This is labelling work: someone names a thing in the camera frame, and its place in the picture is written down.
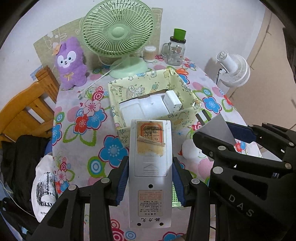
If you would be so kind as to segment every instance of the fan base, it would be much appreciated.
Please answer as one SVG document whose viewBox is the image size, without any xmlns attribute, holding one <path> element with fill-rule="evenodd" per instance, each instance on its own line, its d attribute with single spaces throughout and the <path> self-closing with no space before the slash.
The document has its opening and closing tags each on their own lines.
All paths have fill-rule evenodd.
<svg viewBox="0 0 296 241">
<path fill-rule="evenodd" d="M 139 57 L 127 57 L 116 60 L 110 67 L 110 76 L 122 79 L 128 76 L 145 73 L 148 71 L 146 62 Z"/>
</svg>

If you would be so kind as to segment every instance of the fan center cap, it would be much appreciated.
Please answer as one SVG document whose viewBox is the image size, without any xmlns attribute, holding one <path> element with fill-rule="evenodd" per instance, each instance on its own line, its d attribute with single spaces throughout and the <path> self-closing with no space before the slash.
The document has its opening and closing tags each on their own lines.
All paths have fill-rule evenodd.
<svg viewBox="0 0 296 241">
<path fill-rule="evenodd" d="M 125 34 L 125 29 L 123 27 L 116 27 L 111 31 L 111 34 L 115 38 L 121 38 Z"/>
</svg>

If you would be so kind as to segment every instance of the blue gripper pad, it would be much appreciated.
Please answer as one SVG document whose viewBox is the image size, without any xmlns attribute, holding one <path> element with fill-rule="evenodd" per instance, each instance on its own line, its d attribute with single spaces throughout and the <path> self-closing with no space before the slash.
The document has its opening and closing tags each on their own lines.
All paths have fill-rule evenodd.
<svg viewBox="0 0 296 241">
<path fill-rule="evenodd" d="M 173 162 L 173 183 L 175 186 L 178 201 L 181 203 L 182 206 L 184 206 L 185 205 L 184 187 L 174 162 Z"/>
<path fill-rule="evenodd" d="M 230 122 L 226 123 L 235 139 L 246 143 L 251 143 L 253 141 L 256 142 L 256 135 L 253 133 L 250 127 L 241 126 Z"/>
<path fill-rule="evenodd" d="M 126 189 L 126 184 L 128 182 L 128 163 L 129 161 L 126 162 L 126 165 L 122 171 L 121 177 L 118 182 L 117 196 L 115 199 L 117 205 L 119 205 L 123 199 L 124 191 Z"/>
</svg>

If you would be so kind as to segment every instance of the container lid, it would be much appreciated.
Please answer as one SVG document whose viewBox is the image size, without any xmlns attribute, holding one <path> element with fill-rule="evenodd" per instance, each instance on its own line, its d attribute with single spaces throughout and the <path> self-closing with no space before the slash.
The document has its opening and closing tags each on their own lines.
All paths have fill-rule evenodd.
<svg viewBox="0 0 296 241">
<path fill-rule="evenodd" d="M 148 52 L 154 52 L 156 50 L 156 47 L 152 45 L 148 45 L 148 46 L 145 46 L 144 49 Z"/>
<path fill-rule="evenodd" d="M 174 39 L 176 40 L 184 40 L 186 35 L 186 31 L 183 29 L 175 28 L 174 29 Z"/>
<path fill-rule="evenodd" d="M 171 36 L 170 37 L 170 41 L 175 42 L 175 43 L 179 43 L 179 44 L 185 44 L 186 43 L 186 39 L 184 39 L 184 40 L 177 40 L 177 39 L 174 39 L 174 36 Z"/>
</svg>

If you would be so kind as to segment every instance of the jar handle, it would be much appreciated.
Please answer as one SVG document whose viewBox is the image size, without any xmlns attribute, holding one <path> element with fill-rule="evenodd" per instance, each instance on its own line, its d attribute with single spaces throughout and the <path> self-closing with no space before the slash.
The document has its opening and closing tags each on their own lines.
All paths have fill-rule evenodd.
<svg viewBox="0 0 296 241">
<path fill-rule="evenodd" d="M 168 43 L 163 44 L 163 47 L 161 48 L 161 55 L 163 57 L 168 55 Z"/>
</svg>

